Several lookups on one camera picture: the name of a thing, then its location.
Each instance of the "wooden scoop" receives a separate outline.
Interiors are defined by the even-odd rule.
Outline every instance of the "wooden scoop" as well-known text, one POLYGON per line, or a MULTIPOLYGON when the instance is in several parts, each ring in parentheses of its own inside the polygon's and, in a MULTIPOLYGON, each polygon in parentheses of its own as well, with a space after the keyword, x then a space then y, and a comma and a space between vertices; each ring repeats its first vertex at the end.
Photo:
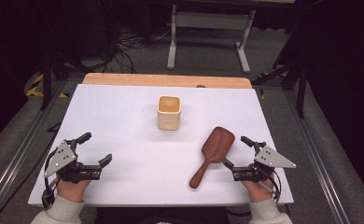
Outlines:
POLYGON ((191 178, 189 182, 191 188, 196 189, 199 187, 209 163, 220 163, 223 161, 226 154, 228 154, 234 139, 234 134, 222 127, 216 127, 211 132, 202 148, 205 161, 191 178))

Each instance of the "sweatshirt sleeve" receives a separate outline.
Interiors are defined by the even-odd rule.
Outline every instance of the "sweatshirt sleeve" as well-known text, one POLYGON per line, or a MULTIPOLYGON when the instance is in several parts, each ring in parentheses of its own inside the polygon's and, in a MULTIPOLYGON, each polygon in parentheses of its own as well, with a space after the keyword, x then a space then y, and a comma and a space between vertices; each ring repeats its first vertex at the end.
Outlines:
POLYGON ((80 224, 80 211, 84 203, 73 203, 57 195, 54 204, 36 215, 32 224, 80 224))
POLYGON ((249 224, 290 224, 289 216, 278 211, 273 199, 250 203, 252 219, 249 224))

